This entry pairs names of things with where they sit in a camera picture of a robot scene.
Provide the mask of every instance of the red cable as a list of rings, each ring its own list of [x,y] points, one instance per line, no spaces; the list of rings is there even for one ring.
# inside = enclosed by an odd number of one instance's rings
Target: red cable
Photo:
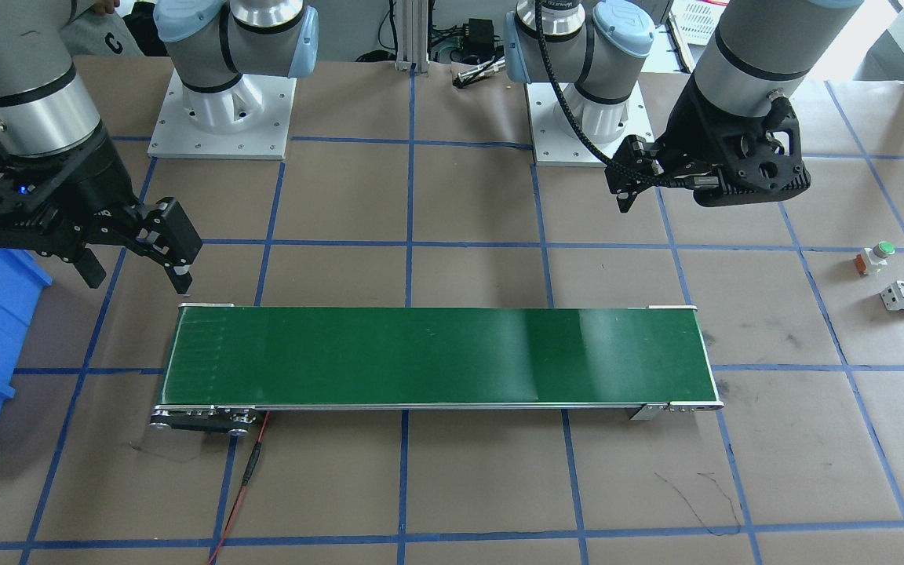
[[[253,445],[256,453],[259,454],[259,450],[257,447],[261,445],[261,441],[263,441],[263,432],[267,429],[267,421],[270,419],[270,412],[264,412],[264,421],[261,425],[261,433],[257,434],[257,440]],[[215,551],[212,551],[211,557],[208,558],[208,563],[206,565],[212,565],[215,563],[215,559],[218,558],[219,551],[222,551],[222,546],[225,545],[225,540],[229,537],[229,532],[232,530],[233,523],[236,522],[236,513],[239,511],[240,505],[243,503],[243,498],[246,497],[246,484],[249,482],[249,476],[243,477],[243,483],[239,486],[239,491],[236,493],[236,500],[232,503],[232,510],[229,511],[229,519],[225,522],[225,528],[222,530],[222,537],[218,540],[218,545],[215,546]]]

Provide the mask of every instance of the person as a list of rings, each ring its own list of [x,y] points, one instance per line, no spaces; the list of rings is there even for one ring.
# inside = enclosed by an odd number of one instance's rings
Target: person
[[[121,0],[98,0],[61,28],[61,39],[72,55],[137,55],[142,57],[125,21],[115,8]]]

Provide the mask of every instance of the red wire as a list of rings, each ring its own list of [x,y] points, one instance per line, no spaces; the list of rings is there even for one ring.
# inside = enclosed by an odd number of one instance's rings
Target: red wire
[[[264,412],[264,421],[261,425],[261,433],[257,434],[256,443],[261,443],[263,441],[263,432],[267,429],[267,421],[270,419],[270,412]],[[218,545],[215,546],[215,551],[212,551],[211,557],[208,558],[208,563],[206,565],[212,565],[215,562],[215,559],[218,558],[219,551],[222,551],[222,546],[225,545],[225,540],[229,537],[229,532],[232,530],[233,523],[236,522],[236,513],[239,511],[240,505],[243,503],[243,498],[246,498],[246,485],[242,485],[239,487],[238,493],[236,493],[236,500],[232,503],[232,510],[229,511],[229,519],[225,522],[225,528],[222,530],[222,537],[218,540]]]

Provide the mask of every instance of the white mounting plate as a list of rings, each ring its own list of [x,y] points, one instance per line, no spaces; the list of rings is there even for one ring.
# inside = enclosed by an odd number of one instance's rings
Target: white mounting plate
[[[556,101],[553,87],[549,83],[532,83],[525,85],[525,93],[528,96],[528,121],[532,126],[532,144],[535,154],[535,164],[556,167],[603,167],[592,153],[585,149],[584,144],[572,137],[574,132],[567,131],[553,112],[560,104]],[[623,135],[613,143],[599,146],[599,149],[607,156],[612,157],[623,138],[635,133],[643,139],[653,142],[654,134],[651,132],[651,122],[647,117],[647,110],[643,107],[643,94],[640,85],[634,85],[630,93],[628,104],[627,122]]]
[[[229,135],[203,132],[191,124],[184,110],[184,87],[173,71],[162,110],[151,133],[148,156],[169,159],[249,159],[284,160],[291,106],[295,100],[295,79],[282,76],[247,75],[264,97],[260,122]]]

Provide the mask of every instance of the green conveyor belt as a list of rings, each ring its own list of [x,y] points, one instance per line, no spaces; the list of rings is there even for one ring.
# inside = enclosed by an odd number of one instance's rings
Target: green conveyor belt
[[[649,403],[722,405],[691,308],[185,305],[157,409]]]

